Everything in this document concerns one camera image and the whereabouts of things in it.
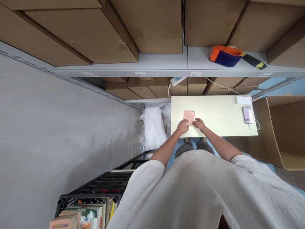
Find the shelf label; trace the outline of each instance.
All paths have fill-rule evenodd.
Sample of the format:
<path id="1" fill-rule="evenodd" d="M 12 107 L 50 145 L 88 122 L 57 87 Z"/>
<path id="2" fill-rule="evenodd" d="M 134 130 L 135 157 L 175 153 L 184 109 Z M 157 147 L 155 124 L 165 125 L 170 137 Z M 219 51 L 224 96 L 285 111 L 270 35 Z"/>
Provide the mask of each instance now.
<path id="1" fill-rule="evenodd" d="M 192 72 L 191 76 L 192 77 L 197 77 L 197 76 L 201 76 L 202 72 Z"/>
<path id="2" fill-rule="evenodd" d="M 82 73 L 82 74 L 84 74 L 84 75 L 86 75 L 88 77 L 98 77 L 96 74 L 90 73 L 90 72 L 80 72 L 80 73 Z"/>
<path id="3" fill-rule="evenodd" d="M 134 72 L 136 76 L 138 77 L 148 77 L 148 75 L 145 72 Z"/>
<path id="4" fill-rule="evenodd" d="M 262 75 L 260 75 L 259 77 L 269 77 L 271 76 L 273 73 L 263 73 Z"/>

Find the charging cable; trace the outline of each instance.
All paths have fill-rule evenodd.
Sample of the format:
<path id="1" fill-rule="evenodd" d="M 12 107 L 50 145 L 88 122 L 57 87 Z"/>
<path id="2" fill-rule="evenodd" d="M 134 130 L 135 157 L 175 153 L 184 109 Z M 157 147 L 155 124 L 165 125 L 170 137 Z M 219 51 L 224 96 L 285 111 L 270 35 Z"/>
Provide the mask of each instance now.
<path id="1" fill-rule="evenodd" d="M 222 86 L 222 85 L 220 85 L 220 84 L 218 84 L 218 83 L 215 83 L 215 82 L 213 82 L 213 81 L 211 81 L 212 83 L 214 83 L 214 84 L 217 84 L 218 86 L 221 86 L 221 87 L 225 87 L 225 86 Z"/>
<path id="2" fill-rule="evenodd" d="M 172 83 L 170 83 L 170 84 L 169 84 L 169 86 L 168 86 L 168 90 L 167 90 L 168 97 L 169 97 L 169 99 L 170 99 L 170 100 L 171 100 L 171 97 L 169 96 L 169 89 L 170 89 L 171 85 L 172 85 Z"/>
<path id="3" fill-rule="evenodd" d="M 256 130 L 259 130 L 259 129 L 261 128 L 261 125 L 260 125 L 260 123 L 258 122 L 258 120 L 257 120 L 257 119 L 255 119 L 255 121 L 257 121 L 257 124 L 259 125 L 259 128 L 258 128 L 258 129 L 256 129 Z"/>

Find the pink phone case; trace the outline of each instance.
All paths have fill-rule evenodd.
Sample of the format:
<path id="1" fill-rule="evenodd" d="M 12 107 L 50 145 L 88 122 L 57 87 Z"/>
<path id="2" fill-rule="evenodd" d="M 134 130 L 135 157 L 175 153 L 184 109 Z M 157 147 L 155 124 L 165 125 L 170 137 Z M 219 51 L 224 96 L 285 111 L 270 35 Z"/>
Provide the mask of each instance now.
<path id="1" fill-rule="evenodd" d="M 188 120 L 186 125 L 193 126 L 192 122 L 195 119 L 195 111 L 184 111 L 183 119 Z"/>

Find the table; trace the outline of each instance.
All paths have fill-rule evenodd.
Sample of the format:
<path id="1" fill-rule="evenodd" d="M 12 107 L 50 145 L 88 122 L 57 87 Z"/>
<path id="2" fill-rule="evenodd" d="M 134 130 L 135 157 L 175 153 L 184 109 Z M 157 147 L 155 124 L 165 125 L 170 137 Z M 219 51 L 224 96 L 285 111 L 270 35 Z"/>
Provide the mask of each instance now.
<path id="1" fill-rule="evenodd" d="M 252 124 L 244 123 L 243 106 L 251 107 Z M 236 95 L 172 96 L 171 135 L 183 119 L 185 110 L 195 111 L 195 118 L 201 118 L 218 136 L 258 135 L 252 105 L 236 104 Z M 198 128 L 190 127 L 181 137 L 205 135 Z"/>

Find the smartphone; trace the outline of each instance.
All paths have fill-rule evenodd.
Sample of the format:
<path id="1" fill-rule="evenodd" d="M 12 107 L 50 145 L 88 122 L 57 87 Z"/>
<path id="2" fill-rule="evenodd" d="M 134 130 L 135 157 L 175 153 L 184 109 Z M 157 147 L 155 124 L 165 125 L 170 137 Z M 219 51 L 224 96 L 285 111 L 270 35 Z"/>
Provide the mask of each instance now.
<path id="1" fill-rule="evenodd" d="M 242 113 L 244 117 L 244 123 L 246 124 L 253 123 L 251 107 L 242 107 Z"/>
<path id="2" fill-rule="evenodd" d="M 195 119 L 195 111 L 184 111 L 183 119 L 187 119 L 188 120 L 186 125 L 193 126 L 192 122 Z"/>

